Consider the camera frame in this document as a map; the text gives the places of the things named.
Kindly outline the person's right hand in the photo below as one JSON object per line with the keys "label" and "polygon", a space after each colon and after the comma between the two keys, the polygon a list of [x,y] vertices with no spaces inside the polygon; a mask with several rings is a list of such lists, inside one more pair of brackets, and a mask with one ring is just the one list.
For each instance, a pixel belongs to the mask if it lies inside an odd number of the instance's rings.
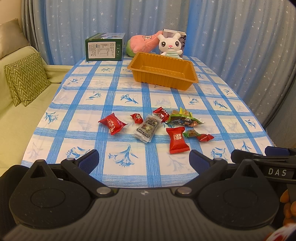
{"label": "person's right hand", "polygon": [[285,190],[285,192],[281,195],[280,202],[284,204],[283,214],[285,218],[283,220],[283,225],[287,225],[289,223],[295,223],[296,202],[295,201],[293,203],[290,202],[290,195],[288,193],[288,190]]}

